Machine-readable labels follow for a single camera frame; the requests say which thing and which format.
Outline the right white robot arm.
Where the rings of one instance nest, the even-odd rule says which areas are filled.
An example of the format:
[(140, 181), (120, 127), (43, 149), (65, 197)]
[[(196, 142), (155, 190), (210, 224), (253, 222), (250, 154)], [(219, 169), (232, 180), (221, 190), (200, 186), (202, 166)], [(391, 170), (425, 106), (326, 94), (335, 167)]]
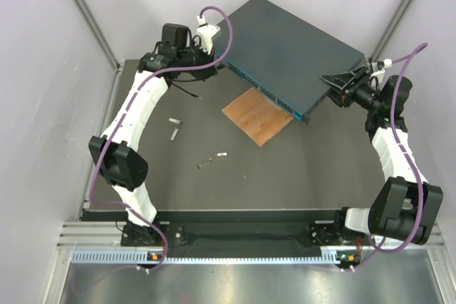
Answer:
[(423, 245), (430, 237), (443, 193), (419, 171), (408, 146), (402, 112), (412, 82), (393, 75), (380, 87), (381, 73), (362, 66), (320, 77), (329, 86), (329, 97), (337, 106), (347, 108), (356, 103), (366, 109), (365, 130), (385, 178), (370, 208), (339, 210), (332, 233), (342, 244), (352, 242), (358, 235), (373, 234)]

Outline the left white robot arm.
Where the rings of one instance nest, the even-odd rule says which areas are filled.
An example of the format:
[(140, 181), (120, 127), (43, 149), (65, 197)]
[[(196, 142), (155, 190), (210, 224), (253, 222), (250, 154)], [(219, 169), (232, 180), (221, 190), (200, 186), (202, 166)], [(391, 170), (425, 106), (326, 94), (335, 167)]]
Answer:
[(100, 137), (89, 141), (96, 174), (119, 195), (127, 213), (124, 246), (151, 246), (161, 238), (162, 229), (153, 222), (157, 209), (145, 186), (148, 164), (138, 153), (140, 139), (158, 101), (180, 73), (197, 80), (217, 73), (212, 65), (212, 39), (218, 32), (218, 26), (203, 21), (196, 32), (187, 26), (165, 24), (154, 50), (140, 59), (133, 85), (115, 119)]

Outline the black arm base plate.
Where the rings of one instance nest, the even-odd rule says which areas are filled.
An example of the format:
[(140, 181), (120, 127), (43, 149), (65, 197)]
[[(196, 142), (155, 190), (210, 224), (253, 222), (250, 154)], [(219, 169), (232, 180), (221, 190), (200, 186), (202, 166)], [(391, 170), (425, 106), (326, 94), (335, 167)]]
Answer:
[[(317, 256), (327, 246), (359, 251), (366, 235), (341, 234), (340, 209), (159, 211), (151, 226), (159, 234), (146, 248), (161, 257), (292, 257)], [(85, 211), (83, 222), (126, 225), (124, 211)]]

